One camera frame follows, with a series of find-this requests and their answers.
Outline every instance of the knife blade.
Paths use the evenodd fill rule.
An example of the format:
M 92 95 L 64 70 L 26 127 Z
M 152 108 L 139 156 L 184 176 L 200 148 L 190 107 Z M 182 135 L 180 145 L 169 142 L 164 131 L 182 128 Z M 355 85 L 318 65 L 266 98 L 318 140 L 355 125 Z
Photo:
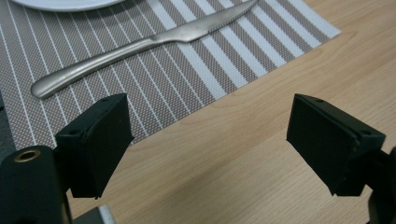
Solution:
M 61 70 L 40 78 L 32 85 L 31 93 L 33 96 L 44 100 L 73 82 L 139 52 L 152 49 L 169 42 L 189 43 L 237 20 L 250 11 L 256 2 L 257 0 L 248 0 L 244 3 L 223 9 L 201 19 L 187 22 L 163 33 L 136 40 L 111 51 L 69 65 Z

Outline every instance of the plate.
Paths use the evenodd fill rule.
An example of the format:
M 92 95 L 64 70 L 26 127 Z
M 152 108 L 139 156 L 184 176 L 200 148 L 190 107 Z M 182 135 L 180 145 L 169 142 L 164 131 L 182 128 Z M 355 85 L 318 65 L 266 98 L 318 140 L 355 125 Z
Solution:
M 108 7 L 124 0 L 13 0 L 26 7 L 46 11 L 84 11 Z

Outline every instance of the striped placemat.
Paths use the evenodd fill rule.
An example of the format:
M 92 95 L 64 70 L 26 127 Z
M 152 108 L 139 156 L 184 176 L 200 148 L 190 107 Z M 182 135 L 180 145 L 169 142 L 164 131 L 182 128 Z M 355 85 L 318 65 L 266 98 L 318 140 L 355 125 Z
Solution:
M 260 0 L 246 16 L 189 44 L 160 46 L 41 101 L 32 83 L 64 66 L 240 0 L 128 0 L 55 13 L 0 2 L 0 82 L 17 148 L 53 135 L 97 100 L 128 93 L 135 142 L 319 46 L 339 31 L 301 0 Z

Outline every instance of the butter knife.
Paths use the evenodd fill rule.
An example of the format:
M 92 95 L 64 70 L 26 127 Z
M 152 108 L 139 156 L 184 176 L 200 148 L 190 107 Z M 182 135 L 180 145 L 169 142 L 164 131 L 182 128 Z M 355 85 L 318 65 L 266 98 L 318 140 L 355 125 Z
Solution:
M 248 0 L 234 7 L 223 9 L 201 19 L 187 22 L 171 30 L 136 40 L 117 49 L 74 63 L 36 81 L 31 87 L 33 96 L 47 99 L 77 80 L 101 68 L 116 63 L 144 50 L 169 42 L 188 43 L 237 20 L 251 10 L 257 0 Z

